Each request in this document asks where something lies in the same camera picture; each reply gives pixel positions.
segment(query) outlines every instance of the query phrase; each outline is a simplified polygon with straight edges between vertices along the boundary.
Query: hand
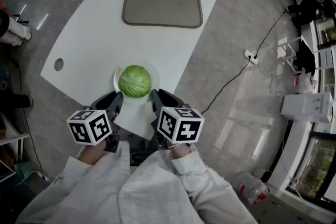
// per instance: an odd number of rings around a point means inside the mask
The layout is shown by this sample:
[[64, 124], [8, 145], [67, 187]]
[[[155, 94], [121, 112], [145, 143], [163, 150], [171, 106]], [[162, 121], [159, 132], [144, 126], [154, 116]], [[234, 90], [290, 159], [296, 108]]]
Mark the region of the hand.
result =
[[78, 159], [83, 163], [95, 165], [103, 155], [105, 147], [105, 139], [96, 146], [86, 146]]
[[[172, 145], [172, 143], [169, 142], [168, 140], [167, 140], [166, 143], [167, 143], [167, 146]], [[190, 152], [191, 152], [191, 150], [190, 150], [190, 148], [187, 144], [181, 145], [174, 150], [171, 149], [171, 154], [172, 154], [173, 159], [182, 158], [185, 155], [188, 155]]]

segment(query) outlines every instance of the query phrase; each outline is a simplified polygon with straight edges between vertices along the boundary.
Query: white pants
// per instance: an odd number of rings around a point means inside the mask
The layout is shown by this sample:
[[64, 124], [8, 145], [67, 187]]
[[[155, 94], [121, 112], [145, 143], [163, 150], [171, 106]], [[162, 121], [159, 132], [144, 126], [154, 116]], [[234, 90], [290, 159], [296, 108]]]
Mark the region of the white pants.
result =
[[2, 37], [0, 37], [0, 42], [11, 44], [13, 46], [20, 46], [22, 40], [19, 37], [30, 39], [30, 28], [19, 24], [16, 20], [10, 17], [8, 30]]

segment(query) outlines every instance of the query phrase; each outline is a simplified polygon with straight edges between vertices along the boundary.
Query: gray floor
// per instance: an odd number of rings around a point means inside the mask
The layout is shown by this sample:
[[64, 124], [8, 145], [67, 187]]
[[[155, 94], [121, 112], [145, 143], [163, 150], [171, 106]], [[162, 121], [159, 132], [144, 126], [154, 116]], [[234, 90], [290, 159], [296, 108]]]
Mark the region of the gray floor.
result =
[[[66, 119], [81, 106], [45, 81], [40, 72], [58, 35], [82, 1], [7, 0], [13, 13], [26, 5], [22, 18], [29, 19], [33, 33], [29, 42], [11, 48], [11, 52], [20, 62], [24, 91], [35, 100], [33, 109], [27, 111], [28, 121], [44, 172], [51, 178], [62, 171], [68, 156], [75, 156], [79, 150]], [[217, 0], [175, 94], [203, 111], [246, 64], [243, 50], [256, 50], [289, 4], [291, 0]], [[46, 14], [49, 16], [37, 30]], [[293, 77], [277, 59], [277, 40], [282, 35], [296, 35], [287, 14], [258, 53], [260, 69], [250, 64], [205, 113], [197, 147], [205, 162], [221, 175], [252, 171], [257, 165], [268, 169], [280, 145], [287, 126], [279, 114], [283, 94], [293, 92]], [[19, 92], [17, 72], [12, 72]], [[22, 120], [19, 125], [24, 130]], [[26, 140], [25, 149], [36, 163], [30, 140]]]

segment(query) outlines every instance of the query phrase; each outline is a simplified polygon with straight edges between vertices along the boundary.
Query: gray tray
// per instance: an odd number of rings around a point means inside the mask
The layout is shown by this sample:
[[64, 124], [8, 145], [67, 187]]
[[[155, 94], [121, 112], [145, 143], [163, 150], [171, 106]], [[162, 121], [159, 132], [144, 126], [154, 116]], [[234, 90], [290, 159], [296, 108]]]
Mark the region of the gray tray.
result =
[[122, 19], [128, 25], [199, 28], [201, 0], [124, 0]]

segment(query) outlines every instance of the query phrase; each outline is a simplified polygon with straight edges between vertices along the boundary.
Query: white plate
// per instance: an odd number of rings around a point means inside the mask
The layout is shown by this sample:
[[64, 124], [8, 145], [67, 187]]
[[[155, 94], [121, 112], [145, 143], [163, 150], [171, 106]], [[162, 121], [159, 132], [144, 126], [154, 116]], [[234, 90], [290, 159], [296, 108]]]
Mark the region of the white plate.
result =
[[137, 66], [141, 66], [144, 69], [146, 69], [148, 71], [148, 73], [151, 75], [151, 79], [152, 79], [152, 88], [150, 90], [150, 92], [148, 94], [146, 94], [144, 97], [141, 98], [132, 98], [132, 97], [128, 97], [126, 94], [123, 94], [124, 96], [124, 100], [127, 103], [131, 103], [131, 104], [146, 104], [151, 100], [151, 96], [152, 96], [152, 90], [156, 89], [159, 90], [160, 88], [160, 75], [158, 70], [156, 69], [156, 67], [154, 65], [152, 65], [152, 63], [150, 63], [149, 61], [145, 60], [145, 59], [138, 59], [138, 58], [129, 58], [126, 59], [124, 61], [122, 61], [121, 63], [119, 63], [114, 71], [114, 75], [113, 75], [113, 86], [116, 92], [120, 92], [119, 89], [119, 78], [121, 76], [121, 74], [123, 73], [123, 71], [125, 70], [125, 68], [132, 66], [132, 65], [137, 65]]

